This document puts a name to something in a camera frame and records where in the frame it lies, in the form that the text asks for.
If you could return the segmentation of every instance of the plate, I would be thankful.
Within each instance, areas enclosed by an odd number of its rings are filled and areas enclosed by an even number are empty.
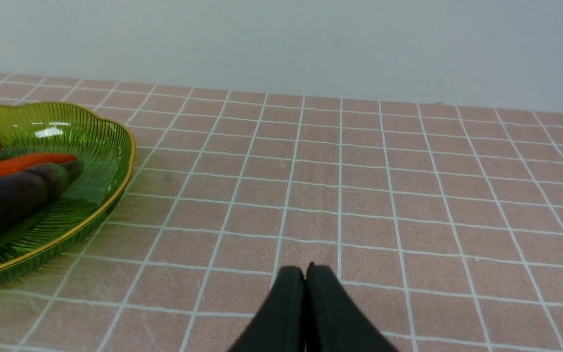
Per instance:
[[[80,178],[58,200],[0,235],[0,285],[36,270],[95,230],[129,182],[136,151],[123,125],[67,103],[0,105],[0,158],[73,154]]]

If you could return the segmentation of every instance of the white grid line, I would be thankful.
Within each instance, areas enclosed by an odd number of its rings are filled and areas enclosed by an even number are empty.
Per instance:
[[[337,226],[337,247],[336,247],[336,276],[338,280],[342,280],[342,154],[344,146],[342,144],[342,117],[344,114],[344,101],[340,98],[340,114],[339,114],[339,121],[338,121],[338,212],[336,214],[336,226]],[[292,187],[292,178],[288,179],[289,187]]]
[[[418,114],[420,114],[420,106],[418,104],[416,104],[416,107],[418,108]],[[420,127],[422,128],[423,132],[425,133],[425,123],[422,121],[420,121]],[[488,333],[488,328],[485,325],[485,319],[483,318],[483,312],[481,310],[481,305],[479,305],[479,299],[476,296],[476,290],[475,290],[475,285],[473,284],[473,279],[471,276],[471,269],[469,268],[469,264],[466,261],[466,258],[464,258],[464,250],[462,247],[462,243],[460,242],[460,237],[457,234],[457,229],[455,227],[454,221],[453,221],[453,217],[451,215],[451,210],[449,209],[449,202],[447,202],[447,198],[445,196],[444,193],[444,187],[442,187],[442,180],[440,180],[440,175],[438,174],[438,168],[436,167],[436,163],[435,160],[433,159],[433,153],[431,152],[431,146],[429,145],[429,139],[427,139],[427,135],[425,134],[425,143],[427,143],[427,150],[429,150],[429,156],[430,159],[432,161],[432,167],[433,167],[433,171],[434,174],[436,176],[436,178],[438,178],[438,187],[440,188],[440,194],[442,194],[442,202],[444,203],[444,207],[447,210],[447,218],[449,219],[449,223],[451,223],[451,231],[453,232],[453,237],[455,239],[455,244],[457,245],[457,249],[458,252],[460,252],[461,258],[462,258],[462,264],[464,267],[464,271],[466,274],[466,279],[468,281],[469,284],[469,290],[471,290],[471,294],[473,296],[473,302],[475,303],[475,310],[476,313],[478,315],[479,318],[479,323],[481,324],[481,329],[483,332],[483,339],[485,340],[485,344],[488,348],[489,352],[492,352],[492,346],[490,345],[491,340],[490,340],[490,334]]]
[[[462,128],[464,129],[464,133],[466,135],[468,135],[466,127],[463,124],[462,124]],[[475,152],[475,147],[473,146],[473,144],[470,140],[469,140],[469,145],[471,145],[471,148]],[[479,168],[481,169],[482,174],[485,176],[486,175],[485,168],[483,167],[481,161],[479,160],[479,158],[476,154],[475,154],[475,158],[477,160]],[[507,220],[507,216],[505,215],[505,211],[503,210],[503,207],[501,206],[500,202],[498,201],[498,197],[497,197],[496,193],[494,192],[494,187],[492,186],[491,181],[489,179],[486,179],[486,183],[488,184],[488,187],[490,188],[490,192],[491,192],[492,197],[494,198],[494,201],[497,205],[498,211],[501,214],[501,218],[503,219],[503,222],[505,222],[505,225],[507,226],[507,229],[508,229],[509,234],[510,234],[510,238],[512,239],[512,242],[514,243],[514,246],[516,247],[516,251],[519,254],[520,260],[524,264],[525,270],[527,271],[527,276],[529,276],[529,279],[531,280],[531,283],[534,287],[534,290],[536,290],[536,296],[538,296],[538,300],[541,303],[542,309],[544,310],[544,314],[547,316],[547,319],[549,320],[551,328],[553,329],[553,332],[556,335],[557,341],[558,341],[560,347],[563,350],[562,335],[560,334],[559,329],[557,328],[557,325],[555,323],[555,320],[551,316],[550,310],[547,307],[546,302],[544,301],[544,297],[542,296],[542,293],[541,293],[540,287],[538,286],[538,283],[536,283],[536,278],[534,278],[534,274],[532,273],[531,268],[529,267],[529,263],[527,263],[527,261],[525,260],[525,255],[523,254],[523,251],[520,247],[520,243],[518,243],[516,236],[514,235],[514,231],[511,229],[511,225],[510,225],[509,221]]]
[[[202,200],[202,199],[198,199],[198,198],[193,198],[193,200],[196,200],[197,202],[210,202],[210,203],[227,204],[226,202],[223,202],[221,200]],[[263,207],[263,208],[268,208],[268,209],[280,209],[280,207],[276,207],[274,205],[261,205],[261,204],[253,204],[253,203],[236,203],[236,204],[237,205],[248,205],[248,206],[253,206],[253,207]],[[331,215],[337,214],[335,212],[330,212],[328,210],[319,210],[319,209],[304,209],[304,208],[297,208],[297,207],[288,207],[288,209],[297,210],[297,211],[300,211],[300,212],[324,213],[324,214],[331,214]],[[356,214],[356,213],[348,213],[348,212],[343,212],[342,215],[343,216],[356,216],[358,218],[388,219],[388,220],[393,219],[390,216]],[[398,219],[404,220],[404,221],[410,221],[410,222],[436,223],[436,224],[439,224],[439,225],[451,225],[450,222],[439,221],[439,220],[424,220],[424,219],[401,218],[401,217],[398,217]],[[454,222],[453,224],[458,226],[458,227],[470,227],[470,228],[473,228],[473,229],[488,229],[488,230],[504,230],[504,231],[507,231],[507,227],[498,227],[498,226],[489,226],[489,225],[475,225],[475,224],[471,224],[471,223],[460,223],[460,222]],[[159,225],[150,225],[150,224],[143,224],[143,223],[139,223],[139,224],[132,223],[131,226],[159,228]],[[167,227],[167,229],[169,229],[169,230],[179,229],[179,227]],[[514,230],[516,232],[527,232],[527,233],[532,233],[532,234],[548,234],[548,235],[563,236],[563,232],[553,232],[553,231],[547,231],[547,230],[532,230],[532,229],[518,229],[518,228],[516,228],[516,229],[512,228],[512,230]]]
[[[362,283],[359,281],[349,281],[349,280],[340,280],[342,285],[349,285],[349,286],[360,286],[360,287],[371,287],[377,289],[385,289],[385,290],[394,290],[399,292],[405,292],[406,289],[398,286],[387,286],[387,285],[379,285],[373,283]],[[409,288],[407,289],[410,293],[419,293],[419,294],[431,294],[434,296],[442,296],[442,297],[455,297],[455,298],[469,298],[473,299],[474,297],[471,294],[467,293],[456,293],[456,292],[444,292],[440,290],[429,290],[429,289],[415,289]],[[244,313],[244,312],[199,312],[194,310],[183,310],[183,309],[174,309],[174,308],[164,308],[159,306],[142,306],[142,305],[132,305],[131,303],[117,303],[117,302],[109,302],[109,301],[92,301],[89,299],[78,299],[78,298],[67,298],[67,297],[51,297],[46,294],[40,294],[36,292],[30,292],[26,290],[17,290],[17,289],[0,289],[0,294],[11,294],[11,295],[18,295],[18,296],[28,296],[33,298],[40,298],[45,300],[51,300],[56,302],[63,302],[63,303],[82,303],[85,305],[90,306],[104,306],[104,307],[114,307],[114,308],[132,308],[132,309],[139,309],[139,310],[153,310],[158,312],[169,312],[169,313],[178,313],[178,314],[185,314],[185,315],[195,315],[195,316],[233,316],[238,318],[243,317],[252,317],[254,313]],[[496,296],[485,296],[485,295],[478,295],[476,296],[479,299],[484,299],[487,301],[494,301],[494,302],[505,302],[505,303],[519,303],[523,305],[530,305],[530,306],[549,306],[549,307],[561,307],[563,308],[563,303],[560,302],[546,302],[542,303],[540,301],[529,301],[527,299],[518,299],[518,298],[506,298],[506,297],[496,297]]]
[[[215,174],[208,174],[208,173],[202,173],[206,176],[216,176]],[[243,180],[253,180],[255,178],[247,178],[244,177]],[[304,182],[304,181],[293,181],[293,184],[297,184],[297,185],[311,185],[311,186],[316,186],[316,187],[326,187],[326,188],[332,188],[332,189],[337,189],[338,186],[335,185],[326,185],[326,184],[322,184],[322,183],[312,183],[312,182]],[[367,192],[377,192],[377,193],[393,193],[393,194],[402,194],[402,195],[407,195],[407,196],[423,196],[423,197],[429,197],[429,198],[440,198],[441,195],[440,194],[428,194],[428,193],[418,193],[418,192],[404,192],[404,191],[400,191],[400,190],[395,190],[395,191],[389,191],[389,190],[384,190],[384,189],[371,189],[371,188],[367,188],[367,187],[355,187],[355,186],[342,186],[340,187],[341,190],[345,190],[345,189],[353,189],[353,190],[364,190]],[[125,194],[128,194],[130,196],[140,196],[140,197],[149,197],[149,198],[163,198],[163,199],[173,199],[174,197],[171,196],[159,196],[157,194],[147,194],[147,193],[136,193],[136,192],[127,192]],[[492,199],[486,199],[486,198],[470,198],[470,197],[460,197],[460,196],[446,196],[446,198],[449,199],[458,199],[458,200],[473,200],[476,202],[482,202],[482,203],[494,203],[495,201]],[[184,200],[192,200],[194,202],[203,202],[203,203],[219,203],[219,204],[228,204],[228,202],[226,200],[216,200],[216,199],[209,199],[209,198],[184,198]],[[527,202],[514,202],[512,200],[500,200],[498,199],[499,202],[504,203],[504,204],[514,204],[514,205],[529,205],[530,207],[540,207],[540,208],[550,208],[550,207],[554,207],[556,209],[563,209],[563,205],[549,205],[549,204],[544,204],[544,203],[527,203]],[[257,206],[257,207],[264,207],[264,208],[270,208],[270,209],[283,209],[283,207],[281,205],[266,205],[266,204],[256,204],[256,203],[246,203],[246,202],[239,202],[239,204],[241,205],[251,205],[251,206]],[[314,210],[318,210],[318,211],[322,211],[328,214],[338,214],[338,212],[333,212],[330,210],[320,210],[320,209],[309,209],[309,208],[305,208],[303,209],[304,211],[314,211]]]
[[[301,107],[303,108],[305,106],[305,97],[302,98],[302,102],[301,102]],[[280,265],[280,253],[282,251],[282,239],[283,239],[283,232],[286,228],[286,217],[288,216],[288,205],[290,203],[290,189],[291,189],[291,185],[292,185],[292,178],[295,174],[295,163],[297,161],[297,150],[299,149],[299,136],[301,134],[301,122],[303,122],[303,112],[304,110],[301,109],[301,113],[299,114],[299,126],[297,127],[297,136],[295,136],[295,146],[293,148],[293,158],[292,161],[290,163],[290,174],[288,175],[288,180],[286,181],[282,181],[282,182],[286,182],[286,194],[284,197],[284,203],[283,203],[283,210],[281,213],[281,225],[280,225],[280,230],[279,233],[277,234],[277,244],[275,245],[275,258],[273,259],[273,276],[271,277],[271,283],[270,283],[270,287],[273,287],[273,284],[275,283],[275,279],[277,278],[277,271],[279,270],[279,265]]]
[[[382,111],[382,105],[379,104],[379,111]],[[386,149],[386,134],[384,133],[384,121],[380,118],[379,119],[379,127],[381,128],[380,132],[382,135],[382,143],[384,145],[384,162],[386,164],[386,178],[388,178],[388,189],[392,189],[392,177],[390,176],[390,163],[388,161],[388,151]],[[411,335],[411,348],[413,352],[418,352],[418,343],[416,342],[416,327],[414,325],[414,315],[413,310],[411,308],[411,298],[410,298],[410,290],[407,283],[407,274],[405,270],[405,259],[404,259],[404,250],[401,241],[401,232],[399,229],[398,218],[397,218],[397,206],[395,205],[395,196],[393,192],[390,192],[390,207],[392,211],[392,221],[394,223],[395,228],[395,237],[397,239],[397,252],[399,257],[399,265],[401,267],[401,279],[402,285],[404,290],[405,296],[405,307],[407,309],[407,319],[410,328],[410,335]]]
[[[133,126],[133,125],[127,125],[128,127],[134,128],[134,129],[144,129],[144,130],[165,130],[161,127],[143,127],[143,126]],[[309,126],[309,127],[315,127],[316,125],[310,125],[307,123],[304,123],[303,126]],[[177,131],[177,132],[187,132],[187,133],[193,133],[193,134],[208,134],[208,132],[202,132],[202,131],[194,131],[194,130],[184,130],[184,129],[169,129],[171,131]],[[230,134],[230,133],[217,133],[217,132],[210,132],[211,134],[215,135],[215,136],[228,136],[228,137],[237,137],[237,138],[251,138],[251,136],[248,136],[246,134]],[[458,137],[458,136],[453,136],[453,138],[459,138],[462,140],[465,140],[466,138],[464,137]],[[284,142],[295,142],[295,140],[291,140],[288,138],[272,138],[272,137],[264,137],[264,136],[256,136],[256,139],[258,140],[275,140],[275,141],[284,141]],[[374,145],[361,145],[361,144],[353,144],[353,143],[333,143],[333,142],[323,142],[323,141],[317,141],[317,140],[303,140],[303,139],[299,139],[297,142],[303,142],[303,143],[317,143],[317,144],[327,144],[327,145],[336,145],[336,146],[340,146],[342,147],[356,147],[356,148],[366,148],[366,149],[376,149],[376,150],[382,150],[382,147],[376,147]],[[185,150],[196,150],[196,149],[176,149],[176,148],[170,148],[170,147],[161,147],[160,149],[165,149],[165,150],[176,150],[176,151],[185,151]],[[428,151],[426,149],[406,149],[406,148],[391,148],[391,147],[387,147],[387,150],[396,150],[396,151],[400,151],[400,152],[421,152],[421,153],[428,153]],[[215,152],[214,150],[206,150],[206,152],[210,152],[210,153],[222,153],[222,152]],[[465,153],[455,153],[455,152],[441,152],[441,151],[435,151],[433,150],[434,154],[447,154],[447,155],[459,155],[459,156],[473,156],[473,154],[465,154]],[[525,161],[529,161],[529,162],[547,162],[547,163],[556,163],[556,164],[563,164],[563,162],[558,162],[558,161],[554,161],[554,160],[546,160],[546,159],[534,159],[534,158],[525,158],[525,159],[520,159],[520,158],[510,158],[509,156],[499,156],[499,155],[489,155],[489,154],[479,154],[480,157],[482,158],[491,158],[491,159],[504,159],[504,160],[525,160]]]
[[[234,156],[242,156],[241,154],[228,154],[228,155],[234,155]],[[286,160],[286,161],[291,161],[291,159],[286,159],[286,158],[271,158],[268,156],[255,156],[257,158],[264,158],[264,159],[271,159],[271,160]],[[328,162],[315,162],[313,160],[306,160],[306,159],[297,159],[298,162],[304,162],[304,163],[322,163],[322,164],[326,164],[326,165],[335,165],[335,163],[328,163]],[[380,170],[385,170],[385,167],[371,167],[371,166],[361,166],[361,165],[351,165],[351,164],[344,164],[344,166],[348,166],[348,167],[360,167],[360,168],[364,168],[364,169],[380,169]],[[186,171],[180,171],[180,170],[171,170],[171,169],[157,169],[157,168],[150,168],[150,167],[134,167],[134,169],[142,169],[142,170],[149,170],[149,171],[163,171],[163,172],[174,172],[177,174],[187,174]],[[434,174],[433,171],[431,170],[415,170],[415,169],[401,169],[398,167],[389,167],[389,169],[391,170],[395,170],[395,171],[411,171],[411,172],[423,172],[423,173],[427,173],[427,174]],[[466,177],[478,177],[478,178],[483,178],[483,175],[470,175],[470,174],[456,174],[454,172],[438,172],[438,174],[440,175],[448,175],[448,176],[466,176]],[[232,176],[232,175],[222,175],[222,174],[211,174],[211,173],[206,173],[206,172],[195,172],[195,175],[206,175],[206,176],[217,176],[217,177],[232,177],[232,178],[236,178],[236,176]],[[489,179],[491,180],[506,180],[506,181],[525,181],[525,182],[534,182],[533,180],[524,180],[522,178],[510,178],[510,177],[496,177],[496,176],[488,176]],[[281,179],[281,178],[262,178],[262,177],[247,177],[245,176],[244,179],[251,179],[251,180],[262,180],[262,181],[270,181],[270,182],[286,182],[286,180]],[[314,183],[314,182],[305,182],[305,181],[293,181],[294,183],[307,183],[307,184],[311,184],[311,185],[327,185],[326,183]],[[556,181],[539,181],[539,183],[549,183],[552,185],[563,185],[563,182],[556,182]],[[348,187],[348,188],[357,188],[357,189],[366,189],[366,190],[381,190],[382,189],[374,189],[374,188],[370,188],[370,187],[357,187],[357,186],[350,186],[350,185],[344,185],[343,187]]]
[[[175,121],[179,118],[179,113],[184,109],[184,107],[186,106],[186,103],[188,102],[188,99],[190,98],[190,94],[192,94],[193,89],[190,89],[190,91],[188,92],[188,98],[185,99],[185,101],[183,102],[183,104],[181,105],[181,107],[179,108],[179,112],[175,114],[172,124],[175,123]],[[162,141],[164,140],[166,134],[168,133],[168,130],[165,131],[165,133],[162,134],[162,137],[158,140],[158,143],[156,144],[156,147],[158,147],[160,145],[160,143],[162,143]],[[208,136],[206,138],[205,143],[208,143],[208,141],[210,140],[210,136]],[[155,150],[152,150],[151,153],[149,153],[149,155],[147,156],[147,158],[145,158],[145,162],[143,162],[143,166],[145,166],[145,164],[149,161],[150,157],[152,156],[152,154],[154,153]],[[199,159],[201,159],[201,154],[197,155],[197,159],[195,160],[195,162],[193,163],[193,166],[191,167],[191,171],[193,171],[195,169],[195,167],[197,166],[197,162],[199,161]],[[143,270],[145,270],[146,267],[146,263],[149,262],[149,259],[152,256],[153,251],[155,250],[156,245],[159,242],[159,239],[162,237],[163,232],[165,231],[165,227],[168,224],[168,221],[170,220],[176,206],[177,203],[179,203],[179,198],[181,197],[182,193],[184,192],[184,190],[186,189],[186,183],[188,183],[188,180],[190,180],[190,175],[186,176],[186,180],[184,182],[183,185],[181,185],[181,189],[179,190],[178,195],[175,197],[173,204],[171,205],[170,211],[168,212],[168,214],[166,214],[165,219],[162,223],[162,226],[160,227],[158,234],[156,234],[156,237],[153,239],[153,243],[150,246],[149,250],[147,251],[147,254],[145,255],[145,260],[144,263],[142,265],[140,265],[140,268],[138,269],[138,272],[136,273],[136,276],[134,277],[134,279],[132,280],[131,285],[129,286],[127,293],[125,294],[125,297],[123,298],[123,301],[121,301],[121,306],[118,308],[118,310],[116,311],[116,314],[114,315],[114,319],[112,319],[112,322],[110,323],[110,326],[108,327],[108,330],[106,332],[106,334],[103,336],[103,339],[101,340],[101,343],[99,345],[99,348],[97,349],[98,352],[102,351],[105,346],[107,345],[109,339],[112,336],[112,332],[114,331],[114,327],[116,326],[116,324],[119,321],[119,318],[121,318],[121,314],[123,313],[123,304],[127,303],[128,299],[130,298],[130,296],[132,295],[132,293],[134,292],[134,288],[136,287],[136,284],[138,283],[138,280],[140,279],[140,277],[143,275]]]
[[[130,226],[130,224],[126,223],[117,223],[118,225],[125,225]],[[159,226],[152,226],[148,227],[152,229],[159,229]],[[179,230],[182,232],[205,232],[206,234],[219,234],[219,231],[215,230],[205,230],[205,229],[186,229],[182,227],[167,227],[167,230]],[[245,238],[260,238],[260,239],[277,239],[278,236],[273,235],[259,235],[259,234],[243,234],[240,232],[233,232],[233,231],[225,231],[225,234],[232,235],[232,236],[241,236]],[[319,243],[319,244],[326,244],[326,245],[337,245],[336,241],[327,241],[327,240],[310,240],[310,239],[298,239],[292,238],[289,236],[282,236],[284,241],[292,241],[298,243]],[[364,244],[355,244],[355,243],[342,243],[342,247],[352,247],[358,249],[369,249],[369,250],[382,250],[386,252],[398,252],[399,250],[396,248],[390,247],[377,247],[374,245],[364,245]],[[455,254],[455,253],[438,253],[438,252],[427,252],[423,250],[411,250],[411,249],[402,249],[402,253],[404,254],[422,254],[425,256],[436,256],[436,257],[446,257],[446,258],[461,258],[462,255]],[[63,256],[70,256],[70,257],[80,257],[80,258],[87,258],[87,259],[100,259],[103,261],[110,261],[116,263],[130,263],[130,264],[142,264],[143,261],[137,261],[134,259],[122,259],[122,258],[110,258],[110,257],[103,257],[103,256],[91,256],[88,254],[75,254],[75,253],[64,253]],[[509,259],[499,259],[499,258],[489,258],[483,256],[475,256],[472,254],[465,254],[465,258],[473,259],[475,261],[492,261],[496,263],[505,263],[505,264],[517,264],[517,265],[524,265],[525,263],[522,261],[514,261]],[[147,265],[154,265],[154,266],[168,266],[168,267],[179,267],[183,269],[194,269],[194,270],[206,270],[210,269],[212,271],[225,271],[225,272],[234,272],[237,274],[256,274],[256,275],[266,275],[266,276],[273,276],[274,272],[264,272],[264,271],[256,271],[256,270],[244,270],[244,269],[231,269],[231,268],[223,268],[223,267],[205,267],[205,266],[197,266],[197,265],[185,265],[185,264],[177,264],[177,263],[170,263],[170,262],[154,262],[150,261],[147,262]],[[563,269],[563,264],[553,264],[553,263],[537,263],[537,262],[528,262],[530,266],[541,266],[541,267],[554,267]]]
[[[227,207],[227,210],[226,210],[226,213],[225,213],[225,218],[223,219],[223,224],[221,225],[221,230],[219,232],[217,242],[215,243],[214,249],[212,250],[212,256],[210,257],[210,263],[208,264],[209,267],[212,267],[214,265],[215,260],[217,259],[218,249],[221,246],[221,241],[223,240],[223,234],[225,233],[227,223],[230,219],[230,214],[232,213],[233,205],[235,203],[236,196],[238,194],[238,188],[240,187],[240,182],[242,181],[242,175],[244,174],[244,170],[246,169],[246,164],[249,160],[249,154],[251,153],[251,150],[253,148],[253,143],[255,142],[255,135],[258,133],[258,129],[260,127],[260,122],[262,120],[263,115],[264,115],[264,107],[260,110],[260,116],[258,118],[256,125],[255,125],[255,129],[253,130],[253,136],[252,136],[251,142],[249,143],[249,149],[247,150],[247,154],[244,157],[243,164],[242,164],[242,167],[240,169],[240,174],[238,175],[238,180],[236,182],[236,185],[234,187],[234,191],[232,193],[232,200],[230,200],[230,204]],[[206,288],[206,285],[208,283],[209,278],[210,278],[210,270],[207,269],[205,274],[203,275],[203,279],[201,280],[201,287],[199,287],[199,292],[197,293],[197,298],[196,298],[196,301],[195,301],[195,307],[193,308],[194,312],[199,312],[199,306],[201,305],[201,300],[203,299],[203,294],[205,292],[205,288]],[[193,327],[195,325],[195,319],[196,319],[196,316],[192,315],[190,317],[190,319],[188,320],[188,325],[186,326],[186,332],[184,333],[184,338],[182,339],[181,346],[179,347],[180,352],[184,352],[186,350],[186,346],[188,345],[188,339],[190,338],[190,333],[192,332]]]
[[[300,140],[299,142],[303,142],[303,143],[315,143],[315,144],[319,144],[321,142],[312,142],[312,141],[303,141]],[[360,146],[360,145],[345,145],[345,146],[349,146],[349,147],[360,147],[360,148],[364,148],[364,146]],[[172,151],[172,152],[185,152],[185,153],[197,153],[200,151],[203,151],[206,154],[223,154],[223,155],[234,155],[234,156],[244,156],[244,154],[239,154],[239,153],[232,153],[232,152],[217,152],[214,150],[204,150],[204,149],[179,149],[179,148],[169,148],[169,147],[158,147],[158,148],[154,148],[154,147],[146,147],[146,146],[138,146],[137,148],[141,148],[141,149],[157,149],[157,150],[168,150],[168,151]],[[429,152],[427,150],[414,150],[414,149],[396,149],[396,148],[388,148],[387,150],[391,150],[394,152],[414,152],[414,153],[424,153],[424,154],[429,154]],[[454,154],[454,155],[459,155],[459,156],[467,156],[467,157],[472,157],[473,154],[458,154],[458,153],[445,153],[445,152],[432,152],[433,154]],[[283,158],[283,157],[277,157],[277,156],[264,156],[264,155],[254,155],[257,158],[267,158],[267,159],[273,159],[273,160],[288,160],[291,161],[292,159],[290,158]],[[536,159],[516,159],[516,158],[504,158],[502,156],[489,156],[489,155],[480,155],[480,157],[482,158],[495,158],[495,159],[505,159],[505,160],[518,160],[518,161],[525,161],[525,162],[541,162],[541,163],[549,163],[549,164],[559,164],[559,165],[563,165],[563,162],[552,162],[549,160],[536,160]],[[338,165],[338,163],[336,162],[326,162],[326,161],[317,161],[317,160],[308,160],[308,159],[297,159],[298,162],[310,162],[310,163],[324,163],[324,164],[328,164],[328,165]],[[352,164],[352,163],[343,163],[343,166],[350,166],[350,167],[364,167],[367,169],[384,169],[385,166],[381,166],[381,165],[363,165],[363,164]],[[407,171],[416,171],[416,172],[428,172],[429,170],[417,170],[417,169],[400,169],[400,168],[391,168],[393,170],[407,170]],[[452,174],[452,175],[461,175],[461,176],[477,176],[477,177],[482,177],[481,175],[476,175],[476,174],[453,174],[453,173],[449,173],[449,172],[438,172],[439,174]],[[503,180],[520,180],[520,181],[531,181],[529,178],[507,178],[507,177],[500,177],[500,176],[489,176],[489,178],[499,178],[499,179],[503,179]],[[543,183],[560,183],[563,184],[563,182],[554,182],[554,181],[540,181]]]

